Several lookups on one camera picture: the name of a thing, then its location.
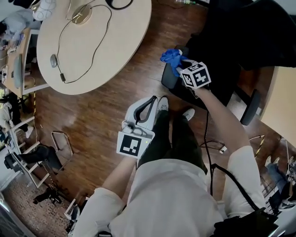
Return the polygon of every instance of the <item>sleeve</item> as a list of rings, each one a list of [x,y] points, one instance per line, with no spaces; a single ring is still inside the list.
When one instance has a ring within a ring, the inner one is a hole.
[[[114,192],[97,188],[78,218],[73,237],[96,237],[99,231],[110,231],[108,224],[123,207],[124,202]]]
[[[251,146],[244,146],[231,154],[228,171],[235,176],[259,208],[265,207],[264,196],[261,192],[260,174]],[[223,200],[225,212],[230,218],[234,216],[243,217],[254,211],[237,185],[227,175]]]

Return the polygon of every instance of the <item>blue glove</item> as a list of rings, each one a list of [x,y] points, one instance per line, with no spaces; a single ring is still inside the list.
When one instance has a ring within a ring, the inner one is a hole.
[[[179,50],[167,50],[165,53],[161,55],[161,58],[160,58],[162,62],[171,64],[173,73],[177,77],[179,77],[180,74],[177,72],[176,68],[179,66],[182,67],[181,60],[184,60],[184,59],[188,59],[188,58],[180,55]]]

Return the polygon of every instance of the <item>computer mouse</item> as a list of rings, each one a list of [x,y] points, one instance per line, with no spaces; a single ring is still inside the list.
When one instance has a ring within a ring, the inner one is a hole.
[[[56,55],[53,54],[52,56],[50,56],[50,64],[51,67],[55,68],[57,66],[57,59],[56,59]]]

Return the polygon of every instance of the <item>round table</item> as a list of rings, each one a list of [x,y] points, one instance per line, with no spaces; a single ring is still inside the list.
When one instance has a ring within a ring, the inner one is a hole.
[[[114,7],[122,7],[130,0],[114,0]],[[72,1],[68,18],[82,4],[90,0]],[[90,5],[106,4],[95,0]],[[57,54],[58,41],[67,24],[68,0],[58,0],[53,15],[46,19],[37,40],[37,61],[46,82],[63,94],[82,94],[94,90],[114,77],[131,59],[147,31],[151,16],[151,0],[134,0],[123,10],[112,10],[109,30],[99,46],[93,66],[79,80],[65,84],[58,67],[51,67],[50,56]],[[89,20],[82,25],[70,23],[61,36],[59,66],[66,82],[84,74],[92,62],[93,52],[101,41],[110,12],[105,7],[94,7]]]

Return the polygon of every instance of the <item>bottle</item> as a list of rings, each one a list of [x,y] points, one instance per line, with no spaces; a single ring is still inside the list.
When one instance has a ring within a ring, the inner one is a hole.
[[[183,3],[183,4],[188,4],[188,5],[194,5],[196,4],[195,1],[192,0],[175,0],[176,3]]]

